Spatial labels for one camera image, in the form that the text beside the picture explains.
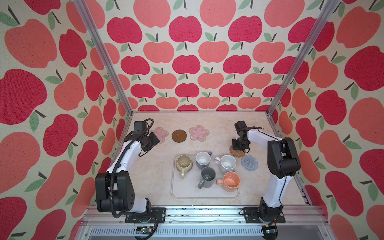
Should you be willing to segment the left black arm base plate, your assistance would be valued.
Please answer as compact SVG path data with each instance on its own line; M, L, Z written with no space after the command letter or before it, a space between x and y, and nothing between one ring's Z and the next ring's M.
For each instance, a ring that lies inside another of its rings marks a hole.
M150 213L128 213L125 223L127 224L163 224L166 217L166 208L151 208Z

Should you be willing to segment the pink flower coaster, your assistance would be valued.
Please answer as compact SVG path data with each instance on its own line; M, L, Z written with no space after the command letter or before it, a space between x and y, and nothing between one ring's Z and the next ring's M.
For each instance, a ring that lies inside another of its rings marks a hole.
M169 135L169 132L163 127L157 127L152 132L155 133L155 135L160 141L160 144L164 143L166 141L167 136Z
M207 140L207 136L210 134L210 131L202 125L197 125L196 127L190 128L189 133L190 140L204 142Z

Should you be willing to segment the brown wooden round coaster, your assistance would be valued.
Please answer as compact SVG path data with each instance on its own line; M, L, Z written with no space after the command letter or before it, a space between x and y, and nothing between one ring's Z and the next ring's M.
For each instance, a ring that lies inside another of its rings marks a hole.
M172 133L172 140L176 143L182 143L187 139L187 133L184 130L175 130Z

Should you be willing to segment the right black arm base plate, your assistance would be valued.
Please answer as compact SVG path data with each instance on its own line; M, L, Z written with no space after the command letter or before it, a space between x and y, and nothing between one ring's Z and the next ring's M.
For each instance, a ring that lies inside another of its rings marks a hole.
M282 208L243 208L239 214L245 217L247 224L284 224L286 223Z

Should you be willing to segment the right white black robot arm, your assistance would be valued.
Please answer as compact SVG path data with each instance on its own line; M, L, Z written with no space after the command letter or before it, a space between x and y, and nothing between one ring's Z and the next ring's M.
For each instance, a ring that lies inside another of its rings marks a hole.
M283 213L283 197L291 179L301 169L295 143L292 139L278 138L261 131L257 127L236 128L237 138L232 139L236 151L250 149L256 143L267 150L267 165L271 173L267 191L261 198L258 218L271 222Z

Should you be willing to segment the tan rattan round coaster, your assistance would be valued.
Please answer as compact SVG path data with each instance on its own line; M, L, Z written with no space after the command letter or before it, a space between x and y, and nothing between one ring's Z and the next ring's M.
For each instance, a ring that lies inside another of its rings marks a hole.
M230 146L230 153L235 158L242 158L246 155L242 150L234 150L233 146Z

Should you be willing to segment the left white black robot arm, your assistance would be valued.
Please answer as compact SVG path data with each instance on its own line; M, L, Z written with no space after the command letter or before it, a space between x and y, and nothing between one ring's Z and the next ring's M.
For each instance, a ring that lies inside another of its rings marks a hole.
M123 214L151 214L151 202L139 198L130 178L129 170L141 152L147 153L160 143L155 133L131 135L124 144L115 162L95 178L97 209L100 213L112 213L115 218Z

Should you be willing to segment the grey woven round coaster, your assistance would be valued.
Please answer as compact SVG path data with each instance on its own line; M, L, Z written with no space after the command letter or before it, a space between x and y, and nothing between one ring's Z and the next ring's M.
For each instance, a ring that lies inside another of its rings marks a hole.
M241 165L245 170L250 172L257 170L259 166L257 160L250 155L245 155L241 158Z

